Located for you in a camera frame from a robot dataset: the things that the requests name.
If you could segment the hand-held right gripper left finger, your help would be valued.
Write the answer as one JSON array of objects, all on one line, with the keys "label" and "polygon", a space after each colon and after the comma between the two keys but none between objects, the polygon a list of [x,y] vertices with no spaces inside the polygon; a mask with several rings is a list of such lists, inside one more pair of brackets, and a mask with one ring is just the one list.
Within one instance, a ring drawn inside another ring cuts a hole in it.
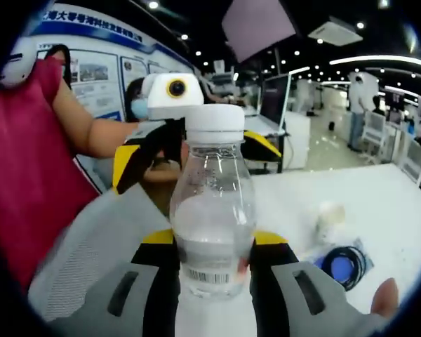
[{"label": "hand-held right gripper left finger", "polygon": [[56,336],[174,336],[180,261],[172,230],[145,237],[86,292],[83,305],[50,323]]}]

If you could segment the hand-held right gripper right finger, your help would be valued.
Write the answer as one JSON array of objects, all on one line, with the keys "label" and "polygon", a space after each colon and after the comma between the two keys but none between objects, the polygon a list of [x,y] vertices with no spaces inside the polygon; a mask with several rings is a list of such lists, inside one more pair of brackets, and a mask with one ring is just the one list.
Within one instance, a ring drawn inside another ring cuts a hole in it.
[{"label": "hand-held right gripper right finger", "polygon": [[346,292],[364,275],[354,246],[337,247],[316,262],[299,261],[286,239],[257,231],[250,252],[250,294],[259,336],[378,336],[387,320],[363,314]]}]

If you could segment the person's right hand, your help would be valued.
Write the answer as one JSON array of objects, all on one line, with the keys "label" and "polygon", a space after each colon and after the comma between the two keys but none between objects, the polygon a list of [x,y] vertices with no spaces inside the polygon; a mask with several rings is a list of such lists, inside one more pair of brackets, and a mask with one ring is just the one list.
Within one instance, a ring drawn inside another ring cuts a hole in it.
[{"label": "person's right hand", "polygon": [[390,277],[377,288],[373,296],[370,313],[389,319],[394,316],[398,308],[399,290],[395,278]]}]

